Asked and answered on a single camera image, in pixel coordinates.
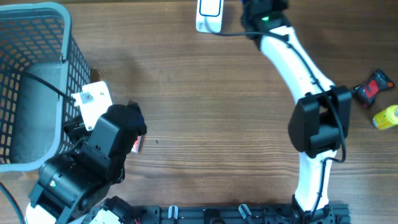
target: white plastic part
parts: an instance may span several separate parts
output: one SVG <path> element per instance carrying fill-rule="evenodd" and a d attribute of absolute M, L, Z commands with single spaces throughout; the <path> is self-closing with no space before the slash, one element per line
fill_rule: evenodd
<path fill-rule="evenodd" d="M 198 0 L 197 31 L 219 33 L 223 21 L 223 8 L 224 0 Z M 206 28 L 205 18 L 211 31 Z"/>
<path fill-rule="evenodd" d="M 81 93 L 74 93 L 75 106 L 80 107 L 87 131 L 92 131 L 98 118 L 112 105 L 111 95 L 105 82 L 84 85 Z"/>
<path fill-rule="evenodd" d="M 279 35 L 289 35 L 289 43 L 292 44 L 301 54 L 325 91 L 330 90 L 331 86 L 334 86 L 334 83 L 322 74 L 322 72 L 312 62 L 308 54 L 304 51 L 295 35 L 293 27 L 282 26 L 270 31 Z M 299 99 L 305 97 L 306 93 L 321 93 L 319 87 L 313 84 L 314 80 L 310 77 L 310 73 L 300 57 L 292 49 L 288 48 L 285 43 L 273 37 L 263 36 L 261 40 L 261 52 L 279 71 L 280 75 L 286 82 L 295 103 L 297 103 Z M 333 152 L 332 150 L 326 151 L 319 154 L 314 159 L 309 158 L 305 152 L 300 153 L 300 175 L 298 179 L 298 187 L 295 192 L 295 198 L 304 211 L 313 210 L 315 206 L 321 180 L 321 161 L 326 157 L 335 157 L 336 153 L 336 151 Z M 327 190 L 330 168 L 331 161 L 328 161 L 325 171 L 322 198 L 318 204 L 318 208 L 323 208 L 329 203 Z"/>
<path fill-rule="evenodd" d="M 282 26 L 272 29 L 271 32 L 279 35 L 289 35 L 289 43 L 292 44 L 298 52 L 303 56 L 310 66 L 314 75 L 321 83 L 325 91 L 330 90 L 335 84 L 329 80 L 317 66 L 312 62 L 311 58 L 301 46 L 293 27 Z M 275 65 L 282 78 L 285 80 L 290 92 L 292 93 L 294 102 L 303 98 L 306 93 L 317 94 L 321 91 L 313 84 L 308 69 L 301 61 L 299 56 L 292 50 L 287 48 L 286 44 L 273 37 L 263 36 L 261 40 L 261 52 Z"/>
<path fill-rule="evenodd" d="M 114 213 L 107 210 L 100 210 L 97 213 L 97 216 L 90 222 L 90 224 L 118 224 L 119 217 L 117 217 Z"/>
<path fill-rule="evenodd" d="M 82 216 L 69 224 L 81 224 L 84 217 L 85 216 Z M 57 219 L 40 205 L 36 205 L 36 207 L 33 208 L 30 203 L 28 204 L 25 217 L 25 222 L 27 224 L 54 224 L 56 221 Z"/>
<path fill-rule="evenodd" d="M 335 157 L 337 151 L 326 151 L 318 154 L 316 158 L 311 159 L 305 152 L 300 152 L 300 173 L 298 176 L 298 186 L 295 192 L 297 203 L 303 211 L 311 211 L 317 201 L 319 186 L 321 182 L 322 163 L 327 157 Z M 326 162 L 325 180 L 323 183 L 322 198 L 318 207 L 323 208 L 329 204 L 328 184 L 330 176 L 331 161 Z"/>

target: wire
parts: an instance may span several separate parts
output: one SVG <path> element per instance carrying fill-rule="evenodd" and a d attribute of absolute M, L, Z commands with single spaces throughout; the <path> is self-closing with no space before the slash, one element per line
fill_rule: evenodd
<path fill-rule="evenodd" d="M 337 115 L 336 109 L 333 105 L 333 103 L 331 102 L 331 100 L 329 99 L 329 96 L 326 94 L 325 90 L 323 89 L 323 87 L 321 86 L 321 84 L 319 83 L 319 80 L 316 78 L 316 76 L 314 75 L 312 69 L 310 68 L 309 64 L 305 61 L 305 59 L 303 58 L 303 56 L 300 54 L 300 52 L 292 45 L 288 42 L 288 40 L 286 40 L 284 38 L 284 36 L 282 35 L 278 35 L 278 34 L 274 34 L 271 32 L 237 32 L 237 33 L 231 33 L 231 34 L 220 34 L 220 33 L 216 33 L 214 31 L 212 31 L 212 29 L 210 28 L 210 26 L 208 25 L 208 21 L 207 21 L 207 17 L 205 17 L 205 25 L 206 28 L 214 35 L 218 35 L 218 36 L 222 36 L 222 37 L 235 37 L 235 36 L 240 36 L 240 35 L 264 35 L 267 37 L 273 37 L 277 40 L 280 40 L 281 42 L 283 42 L 284 44 L 286 44 L 286 46 L 289 49 L 292 49 L 296 55 L 300 58 L 300 60 L 302 61 L 302 63 L 304 64 L 305 68 L 308 70 L 309 74 L 310 74 L 310 78 L 312 78 L 314 80 L 314 84 L 319 88 L 319 90 L 321 91 L 323 97 L 326 99 L 326 103 L 329 107 L 329 109 L 331 110 L 331 113 L 333 114 L 333 117 L 335 119 L 335 123 L 337 125 L 338 128 L 338 132 L 340 135 L 340 141 L 341 141 L 341 159 L 335 159 L 332 157 L 326 157 L 324 158 L 324 160 L 321 161 L 322 163 L 322 171 L 321 171 L 321 179 L 320 179 L 320 186 L 319 186 L 319 191 L 318 191 L 318 197 L 317 200 L 315 202 L 315 206 L 312 209 L 311 215 L 310 215 L 310 221 L 313 220 L 313 217 L 315 215 L 315 212 L 317 211 L 317 207 L 319 205 L 319 201 L 322 198 L 322 191 L 323 191 L 323 184 L 325 182 L 325 171 L 326 171 L 326 162 L 327 161 L 333 161 L 333 162 L 337 162 L 337 163 L 344 163 L 344 161 L 346 160 L 346 142 L 345 142 L 345 137 L 344 137 L 344 131 L 343 131 L 343 125 L 341 124 L 341 121 Z"/>
<path fill-rule="evenodd" d="M 8 201 L 10 201 L 11 205 L 14 207 L 14 210 L 18 215 L 20 223 L 25 224 L 24 214 L 22 213 L 21 208 L 19 207 L 18 203 L 15 201 L 15 198 L 11 195 L 6 186 L 4 186 L 1 181 L 0 181 L 0 190 L 5 194 L 5 196 L 8 198 Z"/>
<path fill-rule="evenodd" d="M 77 142 L 75 143 L 75 145 L 74 145 L 70 150 L 67 150 L 67 151 L 63 152 L 63 153 L 61 153 L 60 155 L 68 154 L 69 152 L 74 151 L 75 149 L 78 148 L 78 146 L 79 146 L 80 144 L 83 144 L 85 141 L 88 141 L 89 138 L 90 138 L 89 136 L 83 136 L 83 137 L 81 137 L 79 140 L 77 140 Z"/>
<path fill-rule="evenodd" d="M 46 82 L 45 80 L 43 80 L 42 78 L 39 78 L 29 72 L 23 72 L 23 71 L 19 71 L 19 70 L 15 70 L 15 69 L 10 69 L 10 70 L 5 70 L 5 73 L 15 73 L 15 74 L 20 74 L 22 76 L 25 76 L 27 78 L 31 78 L 33 80 L 38 81 L 39 83 L 49 87 L 51 90 L 53 90 L 54 92 L 56 92 L 58 95 L 64 97 L 65 99 L 69 100 L 69 101 L 76 101 L 76 99 L 74 99 L 71 96 L 66 95 L 65 93 L 61 92 L 59 89 L 57 89 L 55 86 L 49 84 L 48 82 Z"/>

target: red label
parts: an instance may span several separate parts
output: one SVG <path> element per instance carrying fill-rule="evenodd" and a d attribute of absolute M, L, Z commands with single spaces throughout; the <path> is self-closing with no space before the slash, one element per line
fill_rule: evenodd
<path fill-rule="evenodd" d="M 377 87 L 376 81 L 372 80 L 368 85 L 369 90 L 367 88 L 363 88 L 365 90 L 366 97 L 372 98 L 376 93 L 379 92 L 379 88 Z"/>

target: black mounting base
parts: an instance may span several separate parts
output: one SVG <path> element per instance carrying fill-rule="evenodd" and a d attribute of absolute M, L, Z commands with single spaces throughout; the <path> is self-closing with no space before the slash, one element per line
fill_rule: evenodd
<path fill-rule="evenodd" d="M 169 208 L 159 206 L 134 207 L 140 224 L 291 224 L 292 204 L 248 206 L 251 220 L 243 219 L 235 207 L 179 207 L 178 218 L 169 218 Z M 83 223 L 90 223 L 100 208 L 93 208 Z M 329 215 L 314 224 L 350 224 L 348 205 L 330 204 Z"/>

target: wood grain surface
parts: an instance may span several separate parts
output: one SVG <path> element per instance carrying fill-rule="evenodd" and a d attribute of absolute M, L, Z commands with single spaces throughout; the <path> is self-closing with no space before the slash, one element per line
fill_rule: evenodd
<path fill-rule="evenodd" d="M 148 126 L 126 180 L 111 187 L 131 205 L 290 203 L 298 152 L 287 134 L 294 102 L 277 70 L 245 37 L 195 30 L 196 2 L 67 4 L 73 35 L 115 103 L 140 104 Z M 286 12 L 318 67 L 355 86 L 376 68 L 398 82 L 398 2 L 291 1 Z M 223 30 L 239 31 L 240 3 L 226 2 Z M 348 203 L 353 223 L 397 223 L 398 128 L 353 102 L 348 157 L 331 170 L 328 196 Z M 37 172 L 0 174 L 23 211 Z M 0 194 L 0 223 L 17 223 Z"/>

